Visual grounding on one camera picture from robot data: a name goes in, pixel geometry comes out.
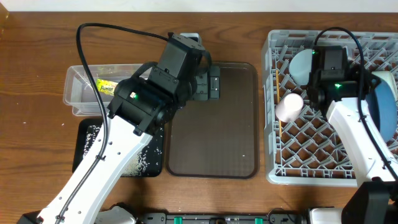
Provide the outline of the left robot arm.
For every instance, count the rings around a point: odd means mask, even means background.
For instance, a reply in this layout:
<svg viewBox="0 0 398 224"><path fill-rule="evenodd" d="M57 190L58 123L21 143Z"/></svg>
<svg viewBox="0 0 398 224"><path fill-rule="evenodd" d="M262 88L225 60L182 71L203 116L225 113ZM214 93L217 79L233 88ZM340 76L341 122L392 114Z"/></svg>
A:
<svg viewBox="0 0 398 224"><path fill-rule="evenodd" d="M130 160L153 135L185 105L167 101L166 78L156 63L143 64L132 77L116 86L109 114L88 154L70 180L41 211L23 214L19 223L94 223L106 197Z"/></svg>

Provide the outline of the mint green bowl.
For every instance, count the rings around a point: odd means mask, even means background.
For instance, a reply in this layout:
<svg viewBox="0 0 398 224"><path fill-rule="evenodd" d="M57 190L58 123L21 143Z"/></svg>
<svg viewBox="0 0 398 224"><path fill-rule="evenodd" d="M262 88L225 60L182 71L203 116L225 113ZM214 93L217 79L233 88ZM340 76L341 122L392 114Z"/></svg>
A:
<svg viewBox="0 0 398 224"><path fill-rule="evenodd" d="M396 82L393 74L390 71L375 71L372 72L372 74L384 80L389 85L393 94L397 95Z"/></svg>

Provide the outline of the yellow green snack wrapper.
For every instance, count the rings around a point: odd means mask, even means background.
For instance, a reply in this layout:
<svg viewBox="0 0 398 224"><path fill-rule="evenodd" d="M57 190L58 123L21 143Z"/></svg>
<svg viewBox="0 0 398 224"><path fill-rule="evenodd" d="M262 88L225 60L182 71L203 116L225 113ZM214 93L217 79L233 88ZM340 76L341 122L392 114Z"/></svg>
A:
<svg viewBox="0 0 398 224"><path fill-rule="evenodd" d="M104 93L106 95L114 95L114 91L117 87L118 83L109 81L109 80L103 80L103 79L97 79L96 80L96 87L99 92Z"/></svg>

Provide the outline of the pink cup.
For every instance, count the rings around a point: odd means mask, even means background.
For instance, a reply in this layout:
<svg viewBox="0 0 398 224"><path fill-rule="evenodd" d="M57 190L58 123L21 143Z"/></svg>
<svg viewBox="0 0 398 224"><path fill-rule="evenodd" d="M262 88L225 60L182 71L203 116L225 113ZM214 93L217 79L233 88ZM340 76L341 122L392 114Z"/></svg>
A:
<svg viewBox="0 0 398 224"><path fill-rule="evenodd" d="M303 99L300 95L289 93L277 104L275 115L282 122L293 122L299 117L303 105Z"/></svg>

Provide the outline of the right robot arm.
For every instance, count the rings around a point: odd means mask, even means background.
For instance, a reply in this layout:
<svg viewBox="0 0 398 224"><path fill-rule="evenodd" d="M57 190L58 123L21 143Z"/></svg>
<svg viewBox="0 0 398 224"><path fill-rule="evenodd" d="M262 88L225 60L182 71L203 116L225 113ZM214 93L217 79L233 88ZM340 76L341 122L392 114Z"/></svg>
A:
<svg viewBox="0 0 398 224"><path fill-rule="evenodd" d="M307 95L336 131L358 189L343 208L311 208L307 223L397 223L397 129L392 74L350 65L341 46L315 46Z"/></svg>

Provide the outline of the wooden chopstick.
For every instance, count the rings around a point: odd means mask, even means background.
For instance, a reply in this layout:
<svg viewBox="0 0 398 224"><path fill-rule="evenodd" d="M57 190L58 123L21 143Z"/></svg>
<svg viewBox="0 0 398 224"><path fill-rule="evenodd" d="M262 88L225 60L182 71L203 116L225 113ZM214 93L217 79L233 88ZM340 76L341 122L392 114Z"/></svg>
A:
<svg viewBox="0 0 398 224"><path fill-rule="evenodd" d="M277 105L280 102L280 93L279 93L279 70L276 69L275 70L275 82L276 82L276 93L277 93ZM279 122L279 138L282 137L282 124L281 124L281 120L278 118L278 122Z"/></svg>

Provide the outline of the light blue bowl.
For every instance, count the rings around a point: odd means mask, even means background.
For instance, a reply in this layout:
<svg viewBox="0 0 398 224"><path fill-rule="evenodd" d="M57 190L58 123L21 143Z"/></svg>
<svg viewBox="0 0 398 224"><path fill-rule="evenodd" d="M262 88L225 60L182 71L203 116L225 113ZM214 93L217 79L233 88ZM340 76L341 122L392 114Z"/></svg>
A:
<svg viewBox="0 0 398 224"><path fill-rule="evenodd" d="M312 49L297 53L289 65L289 72L297 85L307 85L312 69Z"/></svg>

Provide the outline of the dark blue plate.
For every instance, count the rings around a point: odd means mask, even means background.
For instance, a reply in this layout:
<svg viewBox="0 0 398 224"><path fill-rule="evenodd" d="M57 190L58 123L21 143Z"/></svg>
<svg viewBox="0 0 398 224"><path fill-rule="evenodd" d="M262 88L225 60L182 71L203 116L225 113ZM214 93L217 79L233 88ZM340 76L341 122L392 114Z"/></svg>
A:
<svg viewBox="0 0 398 224"><path fill-rule="evenodd" d="M374 87L365 97L369 113L384 142L388 142L397 129L395 97L385 80L375 78L371 83Z"/></svg>

